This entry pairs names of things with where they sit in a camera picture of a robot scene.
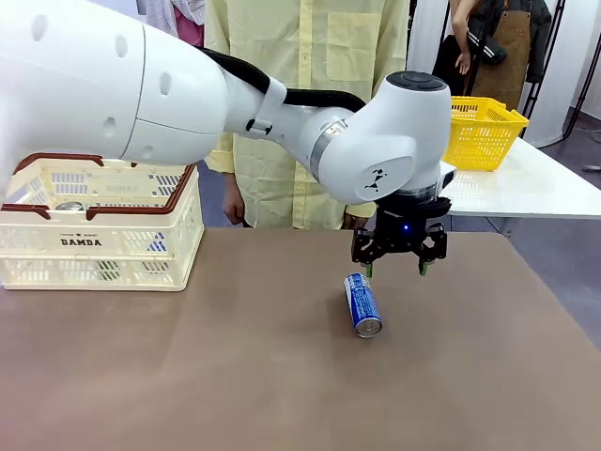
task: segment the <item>shirt placket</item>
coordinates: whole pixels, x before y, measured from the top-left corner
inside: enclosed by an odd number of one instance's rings
[[[311,61],[313,51],[313,3],[314,0],[300,0],[299,17],[299,89],[311,88]],[[307,203],[307,171],[296,163],[294,173],[294,199],[292,202],[292,225],[304,226]]]

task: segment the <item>yellow shirt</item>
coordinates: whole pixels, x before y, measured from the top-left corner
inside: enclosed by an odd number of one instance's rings
[[[205,44],[287,87],[336,89],[369,101],[407,57],[409,0],[210,0]],[[340,228],[345,206],[278,145],[224,135],[208,166],[235,172],[251,226]]]

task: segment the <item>human hand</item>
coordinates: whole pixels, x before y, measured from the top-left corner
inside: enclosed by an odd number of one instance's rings
[[[465,75],[470,71],[471,66],[471,54],[467,52],[465,54],[461,54],[457,58],[457,62],[455,63],[455,67],[459,68],[459,73],[461,75]]]
[[[244,221],[244,199],[236,183],[234,174],[223,174],[225,179],[225,195],[223,196],[223,213],[234,226]]]
[[[360,218],[359,216],[353,216],[352,214],[345,213],[345,219],[342,223],[343,230],[357,230],[359,228],[365,228],[369,218]]]

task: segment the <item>pink cloth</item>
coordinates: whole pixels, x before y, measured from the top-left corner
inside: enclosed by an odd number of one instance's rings
[[[205,45],[205,26],[197,25],[184,16],[179,9],[173,7],[176,13],[177,35],[191,45]]]

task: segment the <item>yellow basket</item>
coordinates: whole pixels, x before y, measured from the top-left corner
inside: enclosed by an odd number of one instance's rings
[[[453,97],[451,137],[443,160],[465,171],[494,171],[528,124],[499,101]]]

